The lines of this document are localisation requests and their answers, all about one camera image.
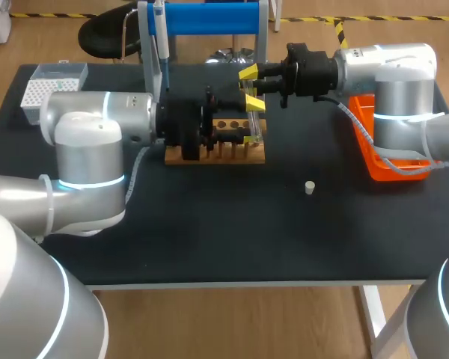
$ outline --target blue bar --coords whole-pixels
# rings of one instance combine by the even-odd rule
[[[148,28],[156,35],[153,4],[148,4]],[[257,2],[165,4],[168,36],[257,34]]]

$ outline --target black chair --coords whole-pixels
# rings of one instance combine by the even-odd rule
[[[80,47],[95,58],[121,58],[121,36],[123,20],[137,2],[117,7],[101,15],[89,19],[80,28],[78,42]],[[129,56],[141,51],[138,14],[132,14],[126,24],[125,55]]]

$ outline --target black cable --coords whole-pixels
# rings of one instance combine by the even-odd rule
[[[327,97],[327,96],[315,96],[313,98],[314,102],[319,102],[319,101],[327,101],[327,102],[332,102],[335,105],[339,105],[339,101],[332,99],[331,97]]]

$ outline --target orange tray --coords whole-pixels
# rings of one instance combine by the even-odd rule
[[[369,132],[371,138],[374,138],[374,96],[354,96],[349,99],[349,109],[351,112],[361,121],[364,128]],[[390,182],[390,181],[416,181],[423,180],[429,176],[429,171],[423,174],[414,176],[404,176],[397,174],[390,169],[380,157],[374,151],[373,147],[369,145],[364,138],[364,135],[359,131],[356,125],[352,125],[358,139],[359,146],[361,148],[362,155],[366,161],[367,170],[369,175],[378,182]],[[392,159],[391,162],[396,167],[403,170],[417,170],[422,167],[428,166],[429,161],[420,160],[405,160],[405,159]]]

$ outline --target yellow black hazard tape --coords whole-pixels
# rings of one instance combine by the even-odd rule
[[[449,16],[309,16],[284,17],[281,22],[316,22],[333,23],[338,21],[449,21]]]
[[[37,17],[48,17],[48,18],[62,18],[62,19],[91,19],[97,15],[93,13],[11,13],[10,17],[13,18],[37,18]]]
[[[344,36],[343,22],[340,20],[335,20],[334,25],[335,25],[337,39],[339,40],[339,46],[342,49],[347,49],[349,46],[347,44],[346,37]]]
[[[65,19],[91,19],[97,16],[94,13],[11,13],[14,18],[65,18]],[[449,21],[449,16],[308,16],[284,17],[281,22],[317,22],[333,23],[338,21]]]

